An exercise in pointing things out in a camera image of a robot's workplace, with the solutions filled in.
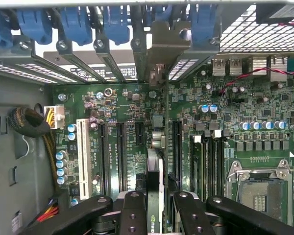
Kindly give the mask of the white PCI expansion slot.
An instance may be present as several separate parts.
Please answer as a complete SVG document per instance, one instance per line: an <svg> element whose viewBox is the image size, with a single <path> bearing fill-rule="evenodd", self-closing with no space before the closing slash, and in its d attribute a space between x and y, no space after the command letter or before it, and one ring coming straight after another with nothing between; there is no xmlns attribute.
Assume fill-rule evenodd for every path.
<svg viewBox="0 0 294 235"><path fill-rule="evenodd" d="M86 200L92 194L89 120L77 119L76 125L80 199Z"/></svg>

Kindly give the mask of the white power connector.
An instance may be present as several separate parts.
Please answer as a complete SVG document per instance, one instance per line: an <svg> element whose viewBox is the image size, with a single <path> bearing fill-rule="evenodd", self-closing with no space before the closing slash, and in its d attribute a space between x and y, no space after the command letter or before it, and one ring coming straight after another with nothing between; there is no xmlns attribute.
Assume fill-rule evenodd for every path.
<svg viewBox="0 0 294 235"><path fill-rule="evenodd" d="M44 106L45 120L50 126L50 129L64 129L65 114L64 106Z"/></svg>

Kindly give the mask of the CPU socket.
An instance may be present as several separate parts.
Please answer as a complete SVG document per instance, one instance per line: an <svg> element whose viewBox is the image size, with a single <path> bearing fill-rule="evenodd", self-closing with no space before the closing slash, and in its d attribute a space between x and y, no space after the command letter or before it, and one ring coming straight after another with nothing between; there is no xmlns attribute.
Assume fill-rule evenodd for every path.
<svg viewBox="0 0 294 235"><path fill-rule="evenodd" d="M294 225L293 175L287 160L277 166L242 167L230 164L226 197L290 226Z"/></svg>

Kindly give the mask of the green motherboard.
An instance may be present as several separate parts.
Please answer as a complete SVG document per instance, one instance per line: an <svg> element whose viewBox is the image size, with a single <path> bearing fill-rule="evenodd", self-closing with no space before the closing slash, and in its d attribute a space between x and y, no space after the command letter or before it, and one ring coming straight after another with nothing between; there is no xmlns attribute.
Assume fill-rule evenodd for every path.
<svg viewBox="0 0 294 235"><path fill-rule="evenodd" d="M230 164L277 166L288 161L294 202L294 59L282 70L261 70L241 78L217 74L212 65L172 87L170 115L183 122L183 189L205 202L226 197ZM65 127L55 131L58 186L71 205L80 199L76 120L89 120L92 196L103 194L98 125L106 123L110 157L111 199L119 191L117 129L126 124L127 191L142 192L147 205L147 150L151 117L159 94L148 84L67 85L53 90L54 106L64 106ZM143 145L136 145L135 123L145 127Z"/></svg>

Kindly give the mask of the short black expansion slot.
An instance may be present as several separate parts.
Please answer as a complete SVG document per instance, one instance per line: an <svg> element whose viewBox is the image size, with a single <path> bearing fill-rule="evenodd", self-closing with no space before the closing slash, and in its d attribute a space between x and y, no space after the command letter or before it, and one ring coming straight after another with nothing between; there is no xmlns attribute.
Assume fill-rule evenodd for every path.
<svg viewBox="0 0 294 235"><path fill-rule="evenodd" d="M135 138L136 138L136 145L144 144L145 127L142 121L135 123Z"/></svg>

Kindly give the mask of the open black PC case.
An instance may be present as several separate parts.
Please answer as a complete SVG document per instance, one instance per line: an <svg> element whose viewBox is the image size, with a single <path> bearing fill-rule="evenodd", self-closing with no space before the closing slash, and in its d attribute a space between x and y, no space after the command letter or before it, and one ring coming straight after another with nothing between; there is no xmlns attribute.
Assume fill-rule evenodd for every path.
<svg viewBox="0 0 294 235"><path fill-rule="evenodd" d="M217 44L191 45L191 4L217 5ZM116 45L105 36L103 8L126 5L130 39ZM66 38L60 9L86 6L93 41L79 46ZM17 9L44 9L52 42L40 45L25 36ZM44 106L54 106L53 90L67 85L149 85L147 52L153 22L189 23L180 38L190 47L177 58L175 82L205 65L241 78L283 69L294 59L294 0L0 0L13 47L0 48L0 235L21 231L72 208L56 179L55 131ZM116 222L96 222L84 235L116 235Z"/></svg>

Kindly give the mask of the long black expansion slot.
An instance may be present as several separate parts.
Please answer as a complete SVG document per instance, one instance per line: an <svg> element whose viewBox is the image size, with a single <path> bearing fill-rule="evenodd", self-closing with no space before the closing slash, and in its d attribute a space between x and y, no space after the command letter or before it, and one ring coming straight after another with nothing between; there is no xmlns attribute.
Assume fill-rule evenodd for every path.
<svg viewBox="0 0 294 235"><path fill-rule="evenodd" d="M127 147L126 147L126 124L118 122L117 129L117 154L118 154L118 177L119 191L127 191Z"/></svg>
<svg viewBox="0 0 294 235"><path fill-rule="evenodd" d="M98 125L98 145L99 154L102 161L102 186L103 194L111 195L110 186L110 157L109 157L109 143L108 143L108 127L106 123Z"/></svg>

